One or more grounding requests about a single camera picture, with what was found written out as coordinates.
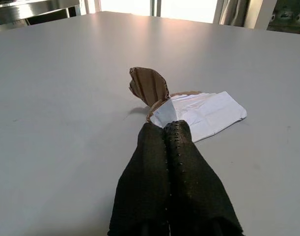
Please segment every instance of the table surface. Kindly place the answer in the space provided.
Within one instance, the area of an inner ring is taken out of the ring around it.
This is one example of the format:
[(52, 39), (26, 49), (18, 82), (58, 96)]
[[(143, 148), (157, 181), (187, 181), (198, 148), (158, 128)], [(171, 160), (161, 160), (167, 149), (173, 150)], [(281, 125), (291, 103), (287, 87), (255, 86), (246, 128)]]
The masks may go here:
[(100, 12), (0, 32), (0, 236), (106, 235), (148, 108), (227, 91), (248, 117), (196, 145), (250, 236), (300, 236), (300, 35)]

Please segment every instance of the black object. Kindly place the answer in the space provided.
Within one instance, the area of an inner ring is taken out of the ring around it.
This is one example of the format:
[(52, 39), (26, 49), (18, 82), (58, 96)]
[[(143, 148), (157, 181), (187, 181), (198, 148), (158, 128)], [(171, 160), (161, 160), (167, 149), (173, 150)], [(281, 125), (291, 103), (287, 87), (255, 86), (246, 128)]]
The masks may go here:
[(119, 179), (109, 236), (242, 236), (219, 177), (188, 124), (146, 123)]
[(119, 179), (108, 235), (168, 236), (168, 181), (164, 131), (146, 123)]
[(171, 182), (172, 236), (242, 236), (242, 228), (219, 177), (194, 143), (188, 124), (165, 128)]

